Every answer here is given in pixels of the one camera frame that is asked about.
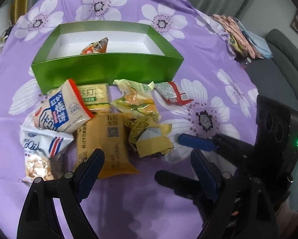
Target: yellow curtain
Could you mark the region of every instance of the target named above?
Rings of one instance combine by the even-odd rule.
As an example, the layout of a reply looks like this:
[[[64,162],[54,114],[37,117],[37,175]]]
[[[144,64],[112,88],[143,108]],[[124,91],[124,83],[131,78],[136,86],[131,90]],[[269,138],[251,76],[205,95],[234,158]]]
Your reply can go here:
[[[20,16],[27,13],[27,0],[12,0],[11,22],[15,24]]]

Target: qr code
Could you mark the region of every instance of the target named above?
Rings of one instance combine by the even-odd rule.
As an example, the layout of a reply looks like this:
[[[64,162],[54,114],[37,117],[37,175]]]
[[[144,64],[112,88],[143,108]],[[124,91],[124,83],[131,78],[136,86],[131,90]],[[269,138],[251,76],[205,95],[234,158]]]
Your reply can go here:
[[[118,127],[108,127],[107,128],[108,137],[119,137]]]

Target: black robotic device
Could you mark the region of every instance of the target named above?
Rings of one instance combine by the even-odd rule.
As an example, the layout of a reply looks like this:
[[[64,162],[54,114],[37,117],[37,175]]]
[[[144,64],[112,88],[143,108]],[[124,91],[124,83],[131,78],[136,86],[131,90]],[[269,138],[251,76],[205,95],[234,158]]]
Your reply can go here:
[[[289,196],[292,171],[298,159],[298,112],[258,96],[258,125],[254,146],[217,134],[201,139],[186,134],[180,144],[190,146],[191,165],[199,181],[158,171],[156,181],[179,196],[193,200],[204,226],[197,239],[278,239],[275,211]],[[199,150],[215,151],[238,169],[221,173]],[[64,238],[53,198],[59,198],[74,239],[98,239],[80,207],[88,197],[104,163],[96,149],[75,172],[58,180],[32,183],[19,220],[17,239]],[[293,233],[298,239],[298,229]]]

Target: red and beige snack bag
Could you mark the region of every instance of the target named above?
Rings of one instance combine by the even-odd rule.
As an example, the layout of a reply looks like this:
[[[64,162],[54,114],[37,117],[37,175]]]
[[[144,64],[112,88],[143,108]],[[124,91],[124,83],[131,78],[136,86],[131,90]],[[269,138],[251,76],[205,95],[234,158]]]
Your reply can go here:
[[[185,105],[193,101],[176,82],[156,83],[155,89],[169,104]]]
[[[93,117],[75,82],[68,79],[35,111],[34,122],[39,128],[74,133]]]
[[[106,53],[107,51],[108,38],[103,38],[100,41],[89,44],[83,49],[81,55]]]

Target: blue gripper pad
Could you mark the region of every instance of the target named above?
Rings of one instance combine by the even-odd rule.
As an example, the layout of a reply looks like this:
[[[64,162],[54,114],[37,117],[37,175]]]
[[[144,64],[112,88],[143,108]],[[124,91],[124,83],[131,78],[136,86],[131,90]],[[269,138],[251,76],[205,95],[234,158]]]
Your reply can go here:
[[[204,194],[208,199],[216,203],[219,198],[219,189],[222,185],[220,170],[215,164],[209,162],[198,149],[191,152],[190,160]]]
[[[200,149],[207,152],[215,151],[217,149],[217,146],[212,142],[212,139],[201,138],[184,133],[178,136],[178,143],[186,147]]]
[[[76,200],[78,203],[81,203],[90,194],[104,163],[104,152],[101,149],[95,149],[87,162],[81,163],[76,169],[74,184],[77,188]]]

